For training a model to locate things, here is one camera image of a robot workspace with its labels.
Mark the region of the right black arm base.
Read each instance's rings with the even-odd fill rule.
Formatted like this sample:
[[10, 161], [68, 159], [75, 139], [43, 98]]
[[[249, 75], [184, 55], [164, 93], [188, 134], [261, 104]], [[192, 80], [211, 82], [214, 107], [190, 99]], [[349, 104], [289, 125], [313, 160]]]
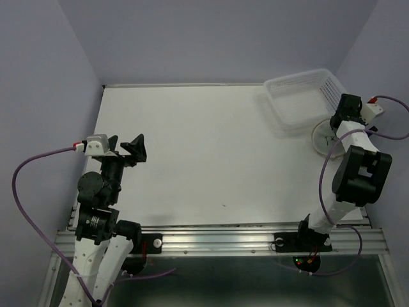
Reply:
[[324, 236], [324, 241], [318, 239], [305, 238], [297, 232], [276, 232], [274, 236], [273, 249], [278, 253], [309, 253], [331, 252], [332, 245], [325, 245], [328, 235]]

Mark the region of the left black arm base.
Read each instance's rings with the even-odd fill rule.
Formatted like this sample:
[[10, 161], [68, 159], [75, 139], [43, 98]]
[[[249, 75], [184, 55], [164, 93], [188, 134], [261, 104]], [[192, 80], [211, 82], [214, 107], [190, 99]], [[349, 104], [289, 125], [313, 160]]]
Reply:
[[135, 240], [131, 255], [158, 255], [162, 252], [163, 235], [161, 233], [142, 233]]

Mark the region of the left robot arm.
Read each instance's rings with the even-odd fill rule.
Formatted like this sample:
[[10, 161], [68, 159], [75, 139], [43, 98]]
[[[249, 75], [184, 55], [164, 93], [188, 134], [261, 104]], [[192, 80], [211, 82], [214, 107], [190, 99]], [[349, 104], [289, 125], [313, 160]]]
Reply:
[[120, 143], [125, 155], [116, 151], [116, 145], [117, 136], [96, 134], [75, 146], [101, 166], [77, 183], [73, 267], [60, 306], [103, 306], [127, 255], [142, 246], [141, 225], [120, 220], [113, 205], [118, 202], [124, 169], [147, 160], [144, 136]]

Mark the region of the white plastic basket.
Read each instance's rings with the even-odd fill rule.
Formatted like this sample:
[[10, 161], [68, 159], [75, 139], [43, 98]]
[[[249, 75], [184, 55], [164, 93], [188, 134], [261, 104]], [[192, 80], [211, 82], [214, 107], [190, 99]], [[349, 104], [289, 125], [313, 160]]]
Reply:
[[270, 79], [263, 87], [283, 130], [304, 129], [331, 117], [347, 92], [325, 68]]

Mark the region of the aluminium mounting rail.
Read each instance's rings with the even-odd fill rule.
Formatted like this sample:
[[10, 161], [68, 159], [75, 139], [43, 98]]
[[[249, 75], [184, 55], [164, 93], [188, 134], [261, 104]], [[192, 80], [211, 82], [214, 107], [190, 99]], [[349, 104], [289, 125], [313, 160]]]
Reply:
[[[382, 230], [358, 227], [362, 241], [362, 255], [387, 255]], [[271, 250], [275, 233], [296, 232], [294, 227], [275, 226], [225, 226], [225, 227], [145, 227], [143, 234], [162, 234], [162, 252], [152, 257], [204, 257], [204, 256], [280, 256]], [[73, 256], [74, 232], [59, 232], [56, 246], [66, 255]], [[349, 228], [335, 229], [330, 234], [333, 250], [327, 255], [356, 255], [359, 239]]]

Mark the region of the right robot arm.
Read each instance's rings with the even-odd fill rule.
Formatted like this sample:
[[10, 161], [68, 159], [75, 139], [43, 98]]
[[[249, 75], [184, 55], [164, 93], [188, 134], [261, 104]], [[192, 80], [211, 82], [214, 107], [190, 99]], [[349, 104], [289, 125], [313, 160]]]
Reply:
[[376, 109], [371, 104], [363, 104], [360, 97], [341, 95], [329, 123], [336, 135], [334, 147], [344, 149], [332, 180], [334, 201], [325, 206], [322, 188], [319, 188], [321, 209], [302, 220], [294, 234], [294, 242], [300, 249], [324, 246], [338, 222], [356, 208], [375, 203], [381, 195], [392, 156], [379, 151], [371, 142], [371, 133], [366, 129], [367, 117], [362, 113], [373, 118], [378, 115]]

